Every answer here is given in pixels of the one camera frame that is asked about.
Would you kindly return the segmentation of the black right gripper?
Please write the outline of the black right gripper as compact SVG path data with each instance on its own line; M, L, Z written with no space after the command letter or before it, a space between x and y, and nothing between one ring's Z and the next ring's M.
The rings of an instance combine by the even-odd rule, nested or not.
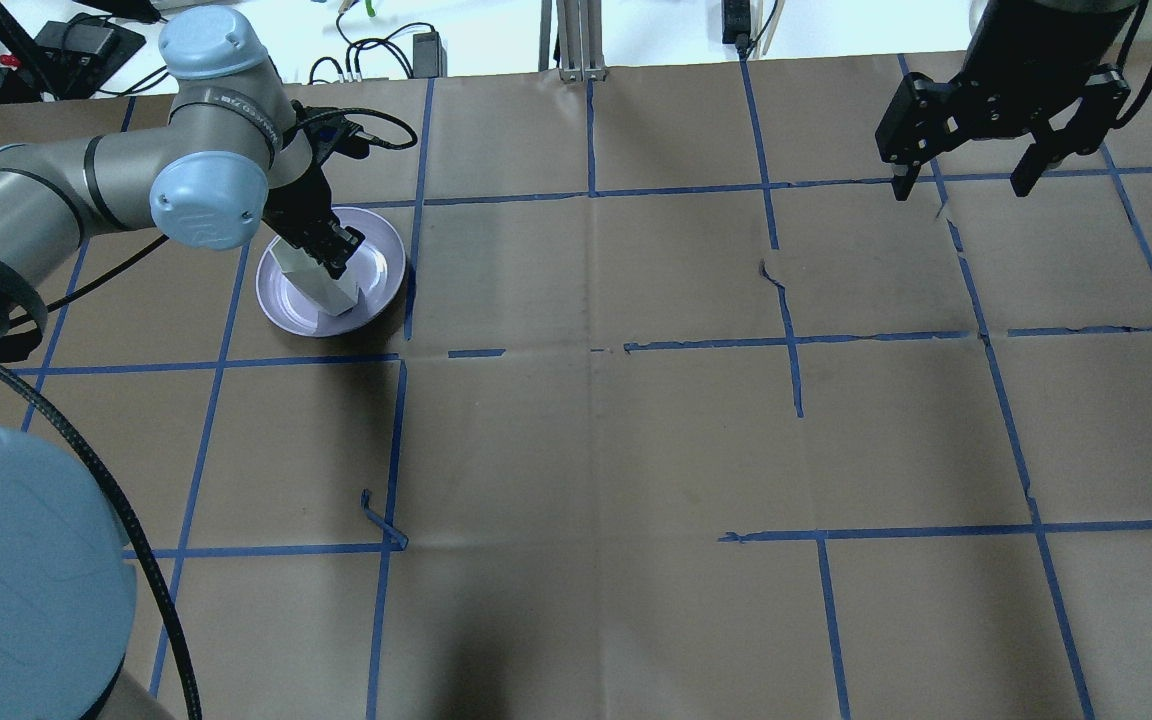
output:
M1001 76L961 71L935 82L920 71L901 78L876 129L879 158L890 162L896 200L909 200L919 167L967 142L1030 137L1011 170L1011 192L1032 192L1043 174L1068 156L1089 156L1114 129L1132 92L1116 65L1059 76L1020 70Z

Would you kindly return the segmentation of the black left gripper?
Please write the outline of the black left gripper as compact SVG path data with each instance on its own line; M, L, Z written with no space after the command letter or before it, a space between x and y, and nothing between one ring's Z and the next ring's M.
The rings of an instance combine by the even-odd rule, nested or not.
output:
M332 187L321 167L308 167L291 183L270 190L264 222L291 247L306 250L338 281L361 250L365 233L340 222L332 205Z

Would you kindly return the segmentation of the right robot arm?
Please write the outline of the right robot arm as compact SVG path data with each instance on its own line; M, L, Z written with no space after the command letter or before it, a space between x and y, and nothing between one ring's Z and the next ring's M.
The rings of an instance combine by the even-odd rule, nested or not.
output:
M1135 12L1134 1L984 3L955 76L910 71L884 109L876 146L893 196L908 199L925 165L968 142L1030 137L1010 176L1020 197L1068 156L1092 154L1132 91L1106 56Z

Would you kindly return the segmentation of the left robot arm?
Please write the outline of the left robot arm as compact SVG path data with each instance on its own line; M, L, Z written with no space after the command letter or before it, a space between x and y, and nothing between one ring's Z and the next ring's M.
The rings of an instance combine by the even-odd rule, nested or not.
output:
M177 82L166 123L0 147L0 382L61 437L0 427L0 719L162 717L126 673L146 579L185 715L200 688L169 584L127 493L93 446L13 372L50 332L38 290L88 241L154 228L184 247L247 247L270 227L324 276L349 274L364 233L335 213L323 164L346 108L285 94L270 51L232 6L195 6L159 38Z

